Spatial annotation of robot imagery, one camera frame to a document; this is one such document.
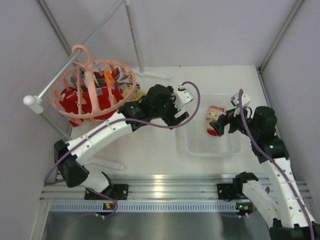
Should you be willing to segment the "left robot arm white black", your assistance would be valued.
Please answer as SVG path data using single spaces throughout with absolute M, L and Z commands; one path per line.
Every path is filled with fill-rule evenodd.
M 69 188 L 83 186 L 94 190 L 103 199 L 113 194 L 113 183 L 102 171 L 89 170 L 92 157 L 115 140 L 135 132 L 154 119 L 165 122 L 172 129 L 189 117 L 178 112 L 194 99 L 192 93 L 180 87 L 156 84 L 147 94 L 135 101 L 126 102 L 106 121 L 88 133 L 70 141 L 59 140 L 54 144 L 54 162 Z

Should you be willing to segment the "pink round clip hanger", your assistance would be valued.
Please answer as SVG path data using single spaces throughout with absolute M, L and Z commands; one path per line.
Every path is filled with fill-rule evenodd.
M 138 89 L 130 66 L 116 60 L 94 60 L 84 45 L 71 49 L 73 53 L 77 50 L 85 53 L 86 62 L 76 59 L 76 66 L 64 71 L 50 92 L 52 107 L 75 128 L 83 122 L 97 125 L 108 119 L 134 100 Z

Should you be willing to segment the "yellow sock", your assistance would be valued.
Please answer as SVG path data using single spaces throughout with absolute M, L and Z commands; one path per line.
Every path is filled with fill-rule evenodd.
M 144 90 L 140 90 L 138 89 L 136 91 L 136 97 L 135 97 L 135 100 L 136 101 L 139 101 L 143 96 L 145 96 L 147 93 L 144 91 Z
M 123 91 L 123 97 L 124 98 L 132 98 L 133 97 L 133 94 L 134 94 L 134 91 L 131 90 L 131 89 L 126 89 Z

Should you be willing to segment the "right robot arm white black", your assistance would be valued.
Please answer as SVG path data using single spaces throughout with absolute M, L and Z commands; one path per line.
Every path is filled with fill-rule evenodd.
M 233 180 L 233 192 L 238 198 L 248 198 L 267 224 L 272 240 L 318 240 L 320 225 L 305 205 L 293 176 L 291 162 L 285 143 L 276 135 L 275 111 L 259 106 L 252 113 L 245 107 L 240 113 L 237 108 L 224 111 L 211 108 L 207 122 L 221 137 L 225 126 L 228 133 L 236 131 L 249 137 L 251 149 L 265 171 L 275 198 L 262 187 L 252 172 L 241 172 Z

